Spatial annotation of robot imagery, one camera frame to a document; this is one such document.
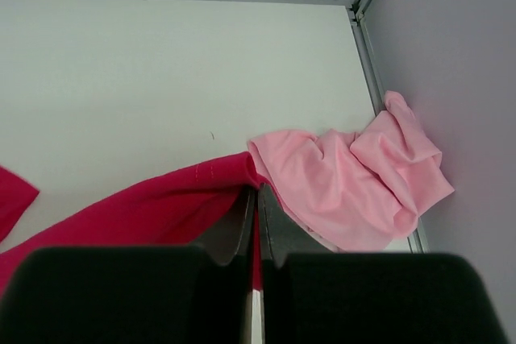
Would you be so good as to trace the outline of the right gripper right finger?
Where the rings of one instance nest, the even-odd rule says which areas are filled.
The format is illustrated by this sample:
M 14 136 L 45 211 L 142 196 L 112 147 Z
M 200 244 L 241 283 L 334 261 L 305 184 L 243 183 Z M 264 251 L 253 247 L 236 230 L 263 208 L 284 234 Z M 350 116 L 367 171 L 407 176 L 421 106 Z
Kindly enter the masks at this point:
M 485 286 L 449 254 L 334 253 L 257 196 L 267 343 L 505 343 Z

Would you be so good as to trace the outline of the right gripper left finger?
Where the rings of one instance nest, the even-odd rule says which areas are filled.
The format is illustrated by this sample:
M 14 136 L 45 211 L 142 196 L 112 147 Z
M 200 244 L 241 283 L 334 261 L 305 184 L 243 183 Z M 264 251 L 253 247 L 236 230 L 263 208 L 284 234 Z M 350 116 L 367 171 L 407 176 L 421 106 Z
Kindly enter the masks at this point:
M 1 301 L 2 342 L 250 342 L 255 196 L 187 245 L 31 253 Z

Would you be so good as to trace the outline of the red t shirt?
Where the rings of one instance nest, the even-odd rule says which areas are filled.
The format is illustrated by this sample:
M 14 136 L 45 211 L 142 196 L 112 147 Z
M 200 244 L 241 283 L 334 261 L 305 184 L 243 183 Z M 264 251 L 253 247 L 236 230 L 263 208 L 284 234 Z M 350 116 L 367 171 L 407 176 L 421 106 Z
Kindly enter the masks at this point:
M 1 254 L 1 289 L 44 247 L 177 245 L 213 226 L 246 187 L 266 179 L 249 152 L 208 160 L 134 184 Z

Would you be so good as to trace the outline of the pink t shirt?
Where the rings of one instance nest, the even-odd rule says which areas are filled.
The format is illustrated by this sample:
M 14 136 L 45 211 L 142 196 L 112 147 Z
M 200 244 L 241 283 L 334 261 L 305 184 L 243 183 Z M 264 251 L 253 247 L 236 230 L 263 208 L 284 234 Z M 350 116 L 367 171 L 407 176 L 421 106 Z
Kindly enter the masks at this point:
M 361 132 L 282 130 L 248 141 L 282 209 L 333 251 L 382 251 L 454 191 L 403 96 L 388 91 L 384 103 Z

